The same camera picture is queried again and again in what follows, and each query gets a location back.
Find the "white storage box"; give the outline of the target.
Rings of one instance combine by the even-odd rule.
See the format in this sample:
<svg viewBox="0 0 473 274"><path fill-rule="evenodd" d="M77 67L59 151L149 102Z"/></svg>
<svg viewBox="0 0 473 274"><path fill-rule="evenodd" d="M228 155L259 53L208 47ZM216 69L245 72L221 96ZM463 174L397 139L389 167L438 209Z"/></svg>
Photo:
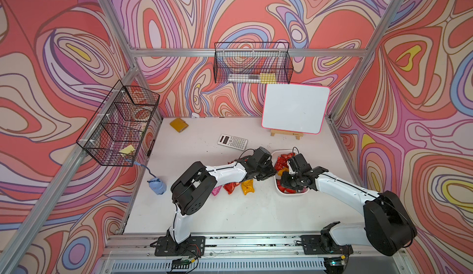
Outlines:
<svg viewBox="0 0 473 274"><path fill-rule="evenodd" d="M288 160L294 155L295 153L292 150L276 150L271 154L272 164L277 171L276 175L274 175L274 185L276 192L281 196L302 196L309 190L304 188L301 191L297 191L282 186L282 175L286 171L289 172Z"/></svg>

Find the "yellow tea bag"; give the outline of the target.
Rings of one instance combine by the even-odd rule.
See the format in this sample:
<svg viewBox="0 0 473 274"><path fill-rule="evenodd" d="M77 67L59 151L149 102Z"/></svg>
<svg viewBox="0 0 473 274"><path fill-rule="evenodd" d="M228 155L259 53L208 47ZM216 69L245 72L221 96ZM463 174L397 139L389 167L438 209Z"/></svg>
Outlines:
<svg viewBox="0 0 473 274"><path fill-rule="evenodd" d="M249 193L254 193L255 192L255 189L254 189L254 180L253 179L250 179L250 180L246 180L244 182L242 182L241 184L241 188L242 188L242 191L243 191L243 194L244 195L247 195Z"/></svg>
<svg viewBox="0 0 473 274"><path fill-rule="evenodd" d="M279 176L282 176L283 173L288 173L288 172L289 172L289 169L288 169L288 168L283 168L283 169L281 169L281 170L278 171L278 175L279 175Z"/></svg>

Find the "red tea bag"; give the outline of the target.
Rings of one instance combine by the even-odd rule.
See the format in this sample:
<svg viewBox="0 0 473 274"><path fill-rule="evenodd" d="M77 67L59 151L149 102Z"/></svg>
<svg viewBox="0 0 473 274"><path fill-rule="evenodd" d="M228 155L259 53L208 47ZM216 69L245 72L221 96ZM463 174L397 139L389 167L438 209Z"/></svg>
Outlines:
<svg viewBox="0 0 473 274"><path fill-rule="evenodd" d="M291 153L286 153L286 154L281 154L278 158L277 158L277 161L276 161L276 164L274 165L274 168L277 170L277 171L281 171L283 169L288 169L289 168L289 165L288 165L288 160L292 157L295 156L295 153L291 152Z"/></svg>
<svg viewBox="0 0 473 274"><path fill-rule="evenodd" d="M277 184L277 189L283 194L296 194L297 193L296 190L292 190L292 189L288 189L288 188L284 187L281 183L281 180L277 179L276 184Z"/></svg>
<svg viewBox="0 0 473 274"><path fill-rule="evenodd" d="M233 192L235 191L235 189L239 185L240 185L240 183L238 183L238 182L231 182L231 183L225 184L224 189L229 195L231 195L231 194L233 194Z"/></svg>

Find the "pink tea bag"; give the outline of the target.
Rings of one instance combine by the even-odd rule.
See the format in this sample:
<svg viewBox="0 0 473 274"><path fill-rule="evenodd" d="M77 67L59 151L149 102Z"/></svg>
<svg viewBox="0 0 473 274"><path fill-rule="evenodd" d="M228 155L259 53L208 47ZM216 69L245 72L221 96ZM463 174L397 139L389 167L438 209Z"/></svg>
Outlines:
<svg viewBox="0 0 473 274"><path fill-rule="evenodd" d="M222 188L221 185L218 186L218 187L215 187L215 188L213 189L213 191L212 191L212 195L213 195L213 196L217 196L217 195L219 194L221 188Z"/></svg>

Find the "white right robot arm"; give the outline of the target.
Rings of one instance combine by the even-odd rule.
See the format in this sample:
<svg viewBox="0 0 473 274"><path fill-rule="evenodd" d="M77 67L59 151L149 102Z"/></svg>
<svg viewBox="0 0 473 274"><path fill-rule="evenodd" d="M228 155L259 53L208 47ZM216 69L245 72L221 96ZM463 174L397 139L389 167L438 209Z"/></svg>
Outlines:
<svg viewBox="0 0 473 274"><path fill-rule="evenodd" d="M311 167L302 154L288 160L281 186L300 191L314 190L332 196L356 210L363 222L332 222L320 231L321 247L328 253L343 246L372 246L385 256L412 245L418 232L399 197L347 182L321 166Z"/></svg>

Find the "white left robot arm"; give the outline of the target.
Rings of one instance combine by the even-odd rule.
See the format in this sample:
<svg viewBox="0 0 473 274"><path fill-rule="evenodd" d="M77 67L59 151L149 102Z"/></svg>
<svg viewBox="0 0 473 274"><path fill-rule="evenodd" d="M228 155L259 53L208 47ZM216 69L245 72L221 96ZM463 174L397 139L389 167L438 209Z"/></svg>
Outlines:
<svg viewBox="0 0 473 274"><path fill-rule="evenodd" d="M176 244L190 237L191 216L200 210L216 187L248 180L266 180L276 175L271 153L263 147L253 154L221 166L205 166L196 161L172 184L172 202L176 206L169 236Z"/></svg>

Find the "yellow box in basket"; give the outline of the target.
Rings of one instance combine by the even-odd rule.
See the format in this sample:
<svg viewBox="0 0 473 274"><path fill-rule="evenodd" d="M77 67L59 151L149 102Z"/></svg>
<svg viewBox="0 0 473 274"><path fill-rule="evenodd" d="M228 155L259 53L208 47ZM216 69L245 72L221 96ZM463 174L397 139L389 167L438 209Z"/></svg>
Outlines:
<svg viewBox="0 0 473 274"><path fill-rule="evenodd" d="M277 84L278 79L275 73L260 73L259 81L261 84Z"/></svg>

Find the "white calculator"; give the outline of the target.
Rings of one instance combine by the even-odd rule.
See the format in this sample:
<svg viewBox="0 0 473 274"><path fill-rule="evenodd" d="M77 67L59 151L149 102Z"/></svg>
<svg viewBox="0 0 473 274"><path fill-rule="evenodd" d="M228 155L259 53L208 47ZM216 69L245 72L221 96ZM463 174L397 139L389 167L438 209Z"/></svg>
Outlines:
<svg viewBox="0 0 473 274"><path fill-rule="evenodd" d="M247 144L248 144L247 139L243 139L241 137L236 137L236 136L230 136L227 134L222 134L218 138L218 145L233 148L236 150L244 151L246 149Z"/></svg>

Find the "wooden easel stand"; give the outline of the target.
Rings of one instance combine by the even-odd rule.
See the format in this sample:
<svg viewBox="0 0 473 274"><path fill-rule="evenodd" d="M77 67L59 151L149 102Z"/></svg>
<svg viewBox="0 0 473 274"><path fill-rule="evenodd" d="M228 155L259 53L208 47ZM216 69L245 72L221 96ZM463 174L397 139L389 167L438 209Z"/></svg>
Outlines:
<svg viewBox="0 0 473 274"><path fill-rule="evenodd" d="M270 135L275 136L276 134L285 135L285 136L293 136L296 140L300 140L304 134L302 132L293 132L293 131L283 131L278 129L271 129Z"/></svg>

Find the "pink framed whiteboard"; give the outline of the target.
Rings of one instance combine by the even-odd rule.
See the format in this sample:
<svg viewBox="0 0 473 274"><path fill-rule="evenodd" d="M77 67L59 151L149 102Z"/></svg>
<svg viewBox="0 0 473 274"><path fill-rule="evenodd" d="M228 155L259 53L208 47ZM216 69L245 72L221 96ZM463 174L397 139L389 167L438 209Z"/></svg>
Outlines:
<svg viewBox="0 0 473 274"><path fill-rule="evenodd" d="M318 134L330 93L330 88L324 86L269 84L261 126L278 131Z"/></svg>

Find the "yellow sponge pad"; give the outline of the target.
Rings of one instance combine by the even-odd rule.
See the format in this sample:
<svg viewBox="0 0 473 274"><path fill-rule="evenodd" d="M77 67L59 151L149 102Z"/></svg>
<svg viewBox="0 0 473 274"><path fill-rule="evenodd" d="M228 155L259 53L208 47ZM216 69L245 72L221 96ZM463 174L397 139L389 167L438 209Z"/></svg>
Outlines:
<svg viewBox="0 0 473 274"><path fill-rule="evenodd" d="M175 118L169 123L169 125L178 133L181 133L188 128L188 124L182 118Z"/></svg>

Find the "blue cloth pouch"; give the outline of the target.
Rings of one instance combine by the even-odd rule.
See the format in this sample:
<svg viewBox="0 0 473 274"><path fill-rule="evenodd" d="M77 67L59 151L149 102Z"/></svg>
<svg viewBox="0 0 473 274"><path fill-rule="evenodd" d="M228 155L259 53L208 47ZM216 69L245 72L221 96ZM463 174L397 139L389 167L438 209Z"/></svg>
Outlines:
<svg viewBox="0 0 473 274"><path fill-rule="evenodd" d="M147 181L150 189L157 195L162 195L166 192L167 186L159 178L153 178Z"/></svg>

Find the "yellow sticky note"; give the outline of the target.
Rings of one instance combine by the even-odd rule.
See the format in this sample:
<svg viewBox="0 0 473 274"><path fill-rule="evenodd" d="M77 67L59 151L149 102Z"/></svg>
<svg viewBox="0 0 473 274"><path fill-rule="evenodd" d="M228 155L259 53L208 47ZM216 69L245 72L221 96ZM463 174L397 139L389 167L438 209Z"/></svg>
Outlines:
<svg viewBox="0 0 473 274"><path fill-rule="evenodd" d="M135 148L131 144L119 151L119 154L122 156L133 155L134 153L135 153Z"/></svg>

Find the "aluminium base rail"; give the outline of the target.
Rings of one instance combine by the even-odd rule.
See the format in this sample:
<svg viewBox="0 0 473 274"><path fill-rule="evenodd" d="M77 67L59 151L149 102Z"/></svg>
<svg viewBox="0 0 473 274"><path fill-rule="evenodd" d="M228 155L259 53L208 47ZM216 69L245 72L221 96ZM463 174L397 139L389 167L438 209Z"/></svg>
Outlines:
<svg viewBox="0 0 473 274"><path fill-rule="evenodd" d="M159 235L112 237L98 274L411 274L404 251L387 257L367 246L325 254L303 232L206 233L200 249L156 256Z"/></svg>

